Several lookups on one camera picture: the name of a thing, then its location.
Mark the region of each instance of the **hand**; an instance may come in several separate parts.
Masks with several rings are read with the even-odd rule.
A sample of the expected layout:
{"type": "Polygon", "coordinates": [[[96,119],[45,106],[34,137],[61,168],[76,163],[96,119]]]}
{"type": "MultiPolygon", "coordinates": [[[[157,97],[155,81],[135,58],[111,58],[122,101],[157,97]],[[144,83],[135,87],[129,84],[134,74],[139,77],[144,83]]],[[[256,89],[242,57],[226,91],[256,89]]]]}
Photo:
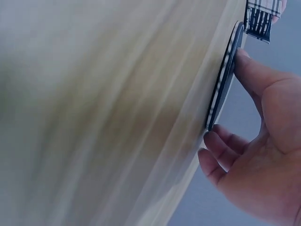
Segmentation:
{"type": "Polygon", "coordinates": [[[276,225],[301,225],[301,78],[240,49],[235,75],[254,100],[261,130],[247,142],[215,125],[204,136],[208,150],[198,153],[203,173],[240,209],[276,225]]]}
{"type": "MultiPolygon", "coordinates": [[[[286,3],[287,3],[287,0],[282,0],[282,6],[281,6],[281,13],[284,12],[285,8],[286,8],[286,3]]],[[[278,17],[274,17],[273,18],[273,24],[276,23],[278,21],[278,17]]]]}

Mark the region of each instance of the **plaid fabric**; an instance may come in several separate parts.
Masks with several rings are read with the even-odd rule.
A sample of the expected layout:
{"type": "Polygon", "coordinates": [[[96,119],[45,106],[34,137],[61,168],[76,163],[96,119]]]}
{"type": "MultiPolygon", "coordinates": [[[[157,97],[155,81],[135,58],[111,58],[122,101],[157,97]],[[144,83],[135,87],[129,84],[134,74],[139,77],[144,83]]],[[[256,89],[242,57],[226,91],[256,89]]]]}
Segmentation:
{"type": "Polygon", "coordinates": [[[248,7],[259,9],[280,18],[282,0],[249,0],[248,7]]]}
{"type": "Polygon", "coordinates": [[[273,17],[280,17],[281,0],[248,0],[245,15],[245,32],[269,43],[273,17]]]}

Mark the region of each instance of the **round black object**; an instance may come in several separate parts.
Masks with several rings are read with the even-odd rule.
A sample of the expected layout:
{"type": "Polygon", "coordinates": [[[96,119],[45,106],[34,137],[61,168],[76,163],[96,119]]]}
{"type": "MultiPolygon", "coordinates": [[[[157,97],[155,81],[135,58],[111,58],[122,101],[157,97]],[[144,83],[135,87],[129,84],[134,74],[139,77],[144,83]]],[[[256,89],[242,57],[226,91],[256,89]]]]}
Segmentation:
{"type": "Polygon", "coordinates": [[[234,74],[234,62],[237,49],[241,47],[244,33],[243,22],[237,21],[228,42],[219,70],[214,92],[207,113],[206,128],[210,131],[219,115],[227,97],[234,74]]]}

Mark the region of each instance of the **wooden surface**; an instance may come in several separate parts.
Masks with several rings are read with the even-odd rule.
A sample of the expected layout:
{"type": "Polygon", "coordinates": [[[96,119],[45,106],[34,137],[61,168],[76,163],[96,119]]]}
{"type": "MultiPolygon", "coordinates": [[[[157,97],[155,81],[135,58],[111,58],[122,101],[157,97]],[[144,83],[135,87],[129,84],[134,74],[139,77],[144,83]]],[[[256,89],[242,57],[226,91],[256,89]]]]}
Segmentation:
{"type": "Polygon", "coordinates": [[[2,1],[1,225],[165,225],[245,4],[2,1]]]}

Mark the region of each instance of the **gray wall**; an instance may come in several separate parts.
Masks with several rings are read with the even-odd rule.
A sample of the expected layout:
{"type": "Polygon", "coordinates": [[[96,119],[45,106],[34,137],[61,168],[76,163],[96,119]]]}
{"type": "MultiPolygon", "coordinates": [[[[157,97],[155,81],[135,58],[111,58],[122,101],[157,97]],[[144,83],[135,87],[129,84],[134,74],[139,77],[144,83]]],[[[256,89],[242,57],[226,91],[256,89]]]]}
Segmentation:
{"type": "MultiPolygon", "coordinates": [[[[288,0],[281,19],[273,26],[271,44],[248,38],[245,50],[265,65],[301,74],[301,0],[288,0]]],[[[219,121],[230,131],[253,139],[260,117],[246,91],[233,82],[219,121]]],[[[169,226],[266,226],[229,203],[197,170],[169,226]]]]}

